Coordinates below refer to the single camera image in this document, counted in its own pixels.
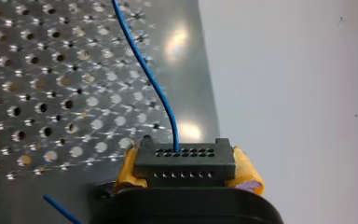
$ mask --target metal grate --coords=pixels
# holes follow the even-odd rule
[[[122,10],[146,48],[142,8]],[[168,124],[110,1],[0,1],[0,179],[116,161]]]

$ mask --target blue cable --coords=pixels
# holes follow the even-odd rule
[[[165,110],[167,111],[168,118],[170,120],[171,128],[172,128],[173,148],[175,149],[175,151],[179,152],[179,150],[180,150],[180,148],[179,148],[179,133],[178,133],[178,128],[176,126],[175,115],[173,114],[170,103],[168,103],[168,100],[165,97],[164,93],[162,92],[161,87],[159,86],[157,81],[154,79],[153,72],[147,66],[147,64],[144,60],[144,57],[142,56],[141,51],[136,47],[135,40],[131,34],[128,24],[126,23],[123,13],[120,10],[120,6],[118,5],[118,2],[116,0],[112,0],[112,4],[113,4],[113,8],[115,9],[115,12],[117,14],[117,19],[118,19],[118,22],[120,23],[120,27],[123,30],[124,36],[126,36],[126,39],[130,44],[133,54],[135,55],[136,59],[138,60],[138,63],[141,65],[142,69],[144,70],[147,78],[149,79],[149,81],[152,84],[153,88],[155,89],[159,99],[161,100],[162,105],[164,106]]]
[[[43,196],[43,199],[46,200],[51,206],[53,206],[57,211],[59,211],[63,216],[65,216],[69,221],[74,224],[81,224],[81,222],[72,216],[68,211],[66,211],[62,206],[60,206],[56,201],[50,198],[48,195]]]

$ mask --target gray metal surface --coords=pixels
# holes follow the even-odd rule
[[[213,142],[198,2],[133,0],[122,10],[181,142]],[[114,179],[125,149],[147,133],[172,141],[110,1],[0,1],[0,223],[66,223],[44,194],[87,222],[88,187]]]

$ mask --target metal plate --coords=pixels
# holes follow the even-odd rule
[[[122,10],[165,88],[182,142],[212,142],[217,118],[196,1]],[[144,134],[169,122],[110,1],[0,1],[0,223],[63,223],[48,194],[90,218],[89,186],[114,179]]]

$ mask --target blue wire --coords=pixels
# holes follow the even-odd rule
[[[51,206],[53,206],[57,211],[59,211],[63,216],[65,216],[69,221],[74,224],[81,224],[81,222],[72,216],[68,211],[66,211],[62,206],[60,206],[56,201],[50,198],[48,195],[43,196],[43,199],[46,200]]]
[[[144,57],[142,56],[141,51],[138,50],[138,48],[136,47],[135,40],[131,34],[128,24],[126,23],[123,13],[120,10],[120,6],[118,5],[118,2],[116,0],[112,0],[112,4],[113,4],[113,8],[115,9],[115,12],[117,14],[118,22],[120,23],[121,29],[123,30],[123,33],[124,33],[124,36],[126,36],[126,39],[130,44],[133,54],[135,55],[136,59],[138,60],[138,63],[141,65],[142,69],[144,69],[144,72],[146,73],[147,78],[149,78],[150,83],[152,84],[159,99],[161,100],[162,104],[164,105],[165,110],[167,111],[168,118],[170,119],[171,128],[172,128],[173,148],[177,152],[179,152],[179,149],[180,149],[179,148],[179,133],[178,133],[178,128],[176,126],[175,115],[173,114],[173,111],[170,107],[170,103],[168,103],[168,100],[165,97],[164,93],[162,92],[161,87],[159,86],[157,81],[154,79],[153,72],[147,66],[147,64],[144,60]]]

